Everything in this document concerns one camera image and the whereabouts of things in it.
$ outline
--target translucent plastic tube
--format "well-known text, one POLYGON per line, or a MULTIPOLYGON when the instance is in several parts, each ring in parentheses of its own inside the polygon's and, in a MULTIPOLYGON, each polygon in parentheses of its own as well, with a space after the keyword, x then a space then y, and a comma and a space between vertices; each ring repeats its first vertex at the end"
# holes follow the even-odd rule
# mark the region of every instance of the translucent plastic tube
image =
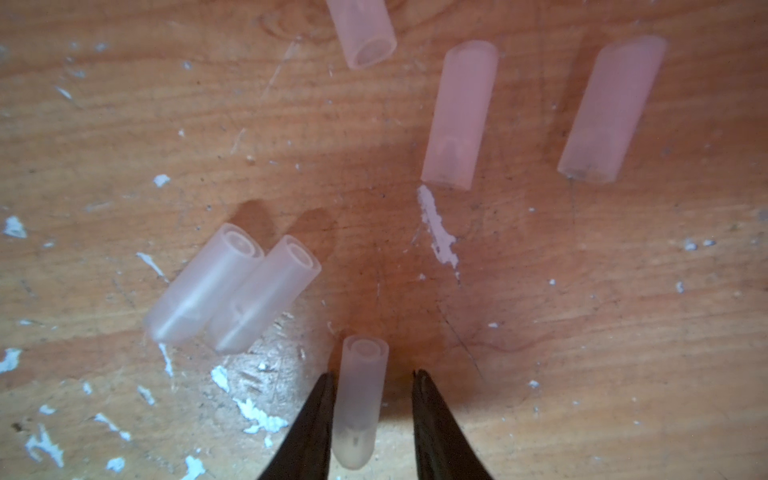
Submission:
POLYGON ((158 343, 191 339, 263 260, 256 241, 225 223, 147 312, 144 328, 158 343))
POLYGON ((320 273, 320 262, 286 235, 208 325, 208 343, 221 354, 241 353, 287 309, 320 273))
POLYGON ((486 41, 466 41, 445 54, 422 181, 472 187, 497 67, 498 50, 486 41))
POLYGON ((395 51, 395 29, 384 0, 326 1, 349 68, 374 65, 395 51))
POLYGON ((644 35, 600 51, 560 157, 560 173, 595 183, 616 180, 666 49, 663 38, 644 35))
POLYGON ((388 358, 384 340, 344 339, 333 410, 333 454, 344 468, 362 468, 373 455, 388 358))

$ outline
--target wood grain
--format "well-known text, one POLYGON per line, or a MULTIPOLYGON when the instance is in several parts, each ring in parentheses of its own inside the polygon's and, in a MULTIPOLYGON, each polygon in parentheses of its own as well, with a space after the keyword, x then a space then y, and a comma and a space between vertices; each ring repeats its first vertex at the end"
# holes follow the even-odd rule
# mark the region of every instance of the wood grain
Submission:
POLYGON ((28 237, 0 239, 0 346, 24 350, 0 375, 0 476, 172 479, 192 455, 255 478, 275 449, 211 369, 292 419, 368 333, 391 346, 376 456, 331 478, 415 478, 417 368, 496 478, 768 478, 766 3, 388 6, 395 54, 350 71, 322 0, 3 3, 0 207, 28 237), (571 183, 555 166, 594 57, 643 33, 670 47, 620 179, 571 183), (432 188, 457 281, 416 189, 442 57, 470 38, 503 58, 472 190, 432 188), (135 254, 173 279, 227 220, 265 249, 295 234, 323 272, 252 354, 200 339, 169 378, 141 330, 166 283, 135 254), (38 423, 63 469, 27 455, 38 423))

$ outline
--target pink plastic tube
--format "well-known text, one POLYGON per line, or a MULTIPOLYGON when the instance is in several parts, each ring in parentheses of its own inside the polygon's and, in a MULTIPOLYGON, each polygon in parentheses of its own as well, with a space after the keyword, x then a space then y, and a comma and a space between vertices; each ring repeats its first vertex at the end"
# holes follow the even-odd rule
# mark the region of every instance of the pink plastic tube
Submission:
POLYGON ((395 51, 395 29, 384 0, 326 1, 349 68, 369 67, 395 51))
POLYGON ((333 454, 344 468, 362 468, 373 455, 388 358, 384 340, 361 335, 344 339, 333 409, 333 454))
POLYGON ((286 235, 220 305, 208 325, 208 344, 224 355, 247 351, 320 270, 317 258, 297 239, 286 235))
POLYGON ((667 41, 644 35, 603 48, 568 136, 558 171, 595 183, 616 180, 667 41))
POLYGON ((225 223, 147 312, 144 328, 158 343, 180 345, 191 339, 262 260, 259 244, 225 223))
POLYGON ((445 54, 422 181, 469 190, 496 79, 498 50, 486 41, 445 54))

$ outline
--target plastic tube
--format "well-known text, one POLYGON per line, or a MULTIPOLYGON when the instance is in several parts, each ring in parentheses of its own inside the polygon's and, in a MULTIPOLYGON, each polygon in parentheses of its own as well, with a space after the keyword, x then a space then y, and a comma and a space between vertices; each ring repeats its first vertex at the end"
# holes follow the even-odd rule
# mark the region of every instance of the plastic tube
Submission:
POLYGON ((486 41, 467 41, 445 54, 422 181, 472 187, 497 67, 498 50, 486 41))
POLYGON ((666 40, 644 35, 600 51, 560 157, 560 173, 595 183, 616 180, 666 50, 666 40))
POLYGON ((225 223, 147 312, 144 328, 158 343, 179 345, 191 339, 263 260, 256 241, 225 223))
POLYGON ((388 58, 397 47, 384 0, 327 0, 349 68, 359 70, 388 58))
POLYGON ((359 335, 344 339, 332 447, 344 468, 362 468, 373 455, 388 358, 384 340, 359 335))
POLYGON ((247 351, 320 270, 320 262, 301 242, 283 237, 218 309, 208 325, 209 345, 226 355, 247 351))

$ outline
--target wooden table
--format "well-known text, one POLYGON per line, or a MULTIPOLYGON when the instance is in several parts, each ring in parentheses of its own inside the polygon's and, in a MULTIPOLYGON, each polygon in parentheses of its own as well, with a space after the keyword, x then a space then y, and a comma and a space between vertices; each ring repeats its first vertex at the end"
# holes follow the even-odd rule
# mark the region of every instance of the wooden table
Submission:
POLYGON ((0 239, 0 346, 23 350, 1 477, 175 479, 190 455, 256 478, 286 429, 266 448, 233 398, 291 420, 367 333, 391 346, 376 453, 331 478, 415 478, 415 368, 498 479, 768 478, 765 2, 388 5, 395 54, 350 71, 322 0, 4 3, 0 207, 27 237, 0 239), (643 33, 670 48, 620 179, 569 182, 594 57, 643 33), (457 280, 416 190, 442 57, 471 38, 502 59, 472 190, 431 188, 457 280), (173 279, 228 220, 323 272, 251 354, 199 339, 171 378, 141 327, 167 284, 136 253, 173 279), (25 450, 38 424, 63 468, 25 450))

